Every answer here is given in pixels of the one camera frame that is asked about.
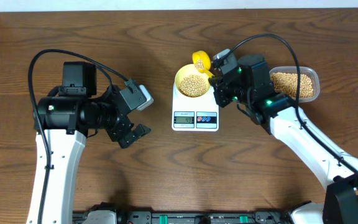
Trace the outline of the yellow measuring scoop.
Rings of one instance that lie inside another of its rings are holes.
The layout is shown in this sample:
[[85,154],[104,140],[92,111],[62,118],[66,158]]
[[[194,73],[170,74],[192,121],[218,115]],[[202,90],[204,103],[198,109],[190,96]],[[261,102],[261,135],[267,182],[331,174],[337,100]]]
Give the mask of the yellow measuring scoop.
[[211,60],[205,51],[197,51],[192,54],[192,60],[195,68],[200,73],[205,73],[209,78],[214,75],[209,71],[211,68]]

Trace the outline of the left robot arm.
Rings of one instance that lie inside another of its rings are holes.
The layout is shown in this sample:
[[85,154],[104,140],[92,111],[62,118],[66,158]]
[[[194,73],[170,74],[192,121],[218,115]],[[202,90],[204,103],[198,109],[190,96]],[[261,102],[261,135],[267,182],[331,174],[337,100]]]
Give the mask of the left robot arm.
[[65,62],[62,85],[37,105],[37,165],[28,223],[72,222],[76,175],[90,129],[105,130],[123,149],[151,131],[127,116],[153,103],[146,87],[129,79],[125,89],[109,85],[97,97],[97,69],[92,63]]

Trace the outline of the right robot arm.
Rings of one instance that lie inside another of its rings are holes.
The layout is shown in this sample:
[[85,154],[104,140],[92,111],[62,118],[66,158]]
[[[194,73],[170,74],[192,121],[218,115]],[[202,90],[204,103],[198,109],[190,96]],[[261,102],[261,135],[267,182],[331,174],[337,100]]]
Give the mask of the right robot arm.
[[325,190],[324,203],[305,202],[287,211],[289,223],[358,223],[358,158],[322,133],[288,95],[275,91],[262,55],[240,59],[224,50],[213,57],[210,78],[216,104],[235,101],[256,125],[287,145]]

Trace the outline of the soybeans in scoop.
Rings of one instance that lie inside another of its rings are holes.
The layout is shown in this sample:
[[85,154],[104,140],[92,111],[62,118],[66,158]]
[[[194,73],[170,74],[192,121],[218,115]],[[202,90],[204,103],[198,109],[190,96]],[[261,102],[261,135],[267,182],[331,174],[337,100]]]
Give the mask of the soybeans in scoop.
[[199,71],[199,72],[202,72],[205,70],[205,67],[204,67],[204,62],[202,59],[198,59],[196,62],[195,62],[195,67],[196,69]]

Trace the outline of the soybeans in bowl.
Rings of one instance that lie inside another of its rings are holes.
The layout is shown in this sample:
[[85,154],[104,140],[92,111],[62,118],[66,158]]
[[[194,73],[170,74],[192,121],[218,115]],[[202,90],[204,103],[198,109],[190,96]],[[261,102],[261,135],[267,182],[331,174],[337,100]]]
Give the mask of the soybeans in bowl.
[[188,97],[202,96],[209,90],[209,84],[201,75],[188,75],[180,83],[178,89]]

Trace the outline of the white digital kitchen scale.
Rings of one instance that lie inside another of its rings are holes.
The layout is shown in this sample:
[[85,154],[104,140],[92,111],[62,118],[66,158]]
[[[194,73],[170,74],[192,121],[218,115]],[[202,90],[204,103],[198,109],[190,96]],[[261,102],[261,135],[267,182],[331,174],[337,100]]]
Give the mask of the white digital kitchen scale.
[[172,129],[174,131],[215,132],[219,129],[219,106],[214,89],[192,98],[182,94],[174,85],[172,104]]

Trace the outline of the yellow plastic bowl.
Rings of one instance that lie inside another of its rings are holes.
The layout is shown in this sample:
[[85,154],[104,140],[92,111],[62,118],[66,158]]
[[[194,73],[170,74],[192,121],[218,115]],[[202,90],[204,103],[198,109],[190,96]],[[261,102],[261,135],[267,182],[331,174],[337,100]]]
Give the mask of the yellow plastic bowl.
[[178,91],[186,97],[196,98],[205,95],[211,85],[209,77],[200,73],[194,64],[183,66],[175,76],[175,86]]

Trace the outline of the clear plastic container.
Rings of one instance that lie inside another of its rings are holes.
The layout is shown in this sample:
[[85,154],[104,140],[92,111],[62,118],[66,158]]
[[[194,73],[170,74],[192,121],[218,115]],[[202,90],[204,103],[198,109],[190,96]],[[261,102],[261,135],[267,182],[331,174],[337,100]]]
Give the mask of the clear plastic container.
[[[275,90],[296,98],[298,73],[296,66],[275,67],[269,72]],[[320,93],[317,73],[309,67],[300,67],[299,102],[306,103],[317,99]]]

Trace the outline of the soybeans in container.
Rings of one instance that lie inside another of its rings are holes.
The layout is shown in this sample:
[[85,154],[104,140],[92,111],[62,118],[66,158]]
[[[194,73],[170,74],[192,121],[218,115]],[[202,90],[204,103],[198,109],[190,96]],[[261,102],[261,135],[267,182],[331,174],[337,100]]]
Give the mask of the soybeans in container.
[[[298,75],[296,73],[275,72],[271,75],[275,90],[283,92],[290,97],[296,97],[298,86]],[[300,75],[300,98],[313,96],[313,84],[310,77],[305,74]]]

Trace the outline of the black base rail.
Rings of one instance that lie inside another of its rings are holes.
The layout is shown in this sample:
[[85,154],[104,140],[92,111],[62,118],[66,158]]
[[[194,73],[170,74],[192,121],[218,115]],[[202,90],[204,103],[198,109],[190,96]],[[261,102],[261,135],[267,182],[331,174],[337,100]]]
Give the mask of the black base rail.
[[240,212],[155,211],[150,207],[120,207],[102,202],[85,212],[73,212],[73,223],[117,224],[231,224],[231,223],[291,223],[288,215],[278,210]]

